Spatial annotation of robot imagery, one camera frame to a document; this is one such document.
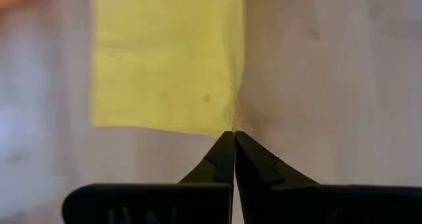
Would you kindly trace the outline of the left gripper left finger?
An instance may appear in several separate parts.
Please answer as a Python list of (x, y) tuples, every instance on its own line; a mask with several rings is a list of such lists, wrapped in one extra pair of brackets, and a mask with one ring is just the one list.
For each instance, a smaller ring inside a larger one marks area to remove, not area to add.
[(62, 205), (65, 224), (231, 224), (235, 135), (224, 132), (175, 184), (89, 184)]

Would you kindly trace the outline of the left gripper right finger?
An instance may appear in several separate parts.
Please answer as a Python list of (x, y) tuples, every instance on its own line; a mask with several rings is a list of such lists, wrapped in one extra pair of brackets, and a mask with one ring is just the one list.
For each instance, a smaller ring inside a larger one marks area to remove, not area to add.
[(320, 184), (236, 132), (245, 224), (422, 224), (422, 188)]

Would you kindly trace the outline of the yellow microfiber towel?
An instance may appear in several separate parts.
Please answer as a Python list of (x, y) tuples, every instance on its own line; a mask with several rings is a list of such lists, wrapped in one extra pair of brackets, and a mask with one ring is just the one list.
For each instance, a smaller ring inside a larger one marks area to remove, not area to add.
[(93, 0), (96, 127), (237, 129), (244, 0)]

